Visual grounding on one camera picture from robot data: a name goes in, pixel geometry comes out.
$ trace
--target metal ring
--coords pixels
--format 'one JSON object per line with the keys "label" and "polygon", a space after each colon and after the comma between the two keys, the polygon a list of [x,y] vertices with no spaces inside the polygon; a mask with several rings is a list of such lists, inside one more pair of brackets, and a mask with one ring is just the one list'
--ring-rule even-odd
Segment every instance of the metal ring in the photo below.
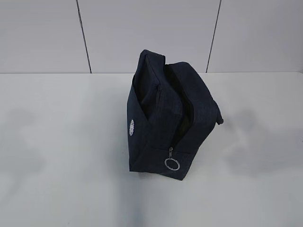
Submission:
{"label": "metal ring", "polygon": [[[168,160],[174,161],[174,162],[178,165],[178,167],[175,168],[175,169],[171,168],[169,165],[167,165],[167,161],[168,161]],[[173,170],[173,171],[177,171],[177,170],[180,169],[180,163],[179,163],[177,160],[175,160],[175,159],[173,159],[173,158],[171,158],[171,157],[165,159],[164,164],[165,164],[165,166],[166,166],[168,169]]]}

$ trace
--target bag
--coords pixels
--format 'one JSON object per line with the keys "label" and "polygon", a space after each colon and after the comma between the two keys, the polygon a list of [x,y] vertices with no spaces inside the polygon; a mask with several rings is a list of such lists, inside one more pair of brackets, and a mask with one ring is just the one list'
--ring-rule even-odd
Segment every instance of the bag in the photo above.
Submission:
{"label": "bag", "polygon": [[205,83],[186,62],[140,54],[127,101],[129,169],[183,180],[215,123],[223,123]]}

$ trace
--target white table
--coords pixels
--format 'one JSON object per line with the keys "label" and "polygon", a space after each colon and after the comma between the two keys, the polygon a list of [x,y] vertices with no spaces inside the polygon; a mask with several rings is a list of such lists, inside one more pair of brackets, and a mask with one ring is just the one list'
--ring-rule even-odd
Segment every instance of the white table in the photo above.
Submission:
{"label": "white table", "polygon": [[181,182],[128,172],[131,74],[0,74],[0,226],[302,226],[303,74],[201,77],[225,122]]}

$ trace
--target zipper pull ring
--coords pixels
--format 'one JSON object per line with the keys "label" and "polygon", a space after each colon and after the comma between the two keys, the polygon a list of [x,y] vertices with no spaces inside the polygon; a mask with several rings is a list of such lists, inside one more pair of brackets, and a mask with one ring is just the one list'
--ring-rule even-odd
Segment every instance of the zipper pull ring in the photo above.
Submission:
{"label": "zipper pull ring", "polygon": [[[174,150],[174,148],[172,148],[172,147],[169,148],[169,158],[165,159],[164,164],[167,167],[167,169],[170,169],[170,170],[173,170],[173,171],[177,171],[177,170],[180,169],[180,163],[177,160],[175,160],[175,159],[172,158],[172,152],[173,152],[173,150]],[[170,167],[167,164],[167,161],[169,161],[169,160],[175,162],[177,164],[177,168]]]}

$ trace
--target panel seam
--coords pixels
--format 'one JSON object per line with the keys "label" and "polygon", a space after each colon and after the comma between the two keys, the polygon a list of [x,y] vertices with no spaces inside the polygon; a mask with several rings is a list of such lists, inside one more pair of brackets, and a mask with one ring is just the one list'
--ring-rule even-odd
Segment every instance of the panel seam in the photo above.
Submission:
{"label": "panel seam", "polygon": [[216,23],[214,25],[214,34],[213,34],[212,44],[210,46],[210,51],[209,51],[209,56],[208,56],[208,61],[207,61],[206,72],[208,71],[209,60],[210,60],[210,56],[212,54],[212,49],[213,49],[213,44],[214,44],[214,35],[215,35],[216,29],[217,29],[218,17],[219,17],[219,12],[220,12],[220,8],[221,8],[221,1],[222,0],[220,0],[220,3],[219,3],[218,13],[217,13],[217,19],[216,19]]}
{"label": "panel seam", "polygon": [[80,13],[80,7],[79,7],[78,0],[76,0],[76,3],[77,3],[79,22],[80,22],[80,26],[81,26],[81,30],[82,30],[82,36],[83,36],[83,41],[84,41],[84,46],[85,46],[85,51],[86,51],[86,57],[87,57],[87,61],[88,61],[88,64],[89,64],[89,72],[91,73],[91,67],[90,67],[90,61],[89,61],[89,52],[87,50],[86,39],[85,39],[85,34],[84,34],[83,23],[82,23],[82,18],[81,18],[81,13]]}

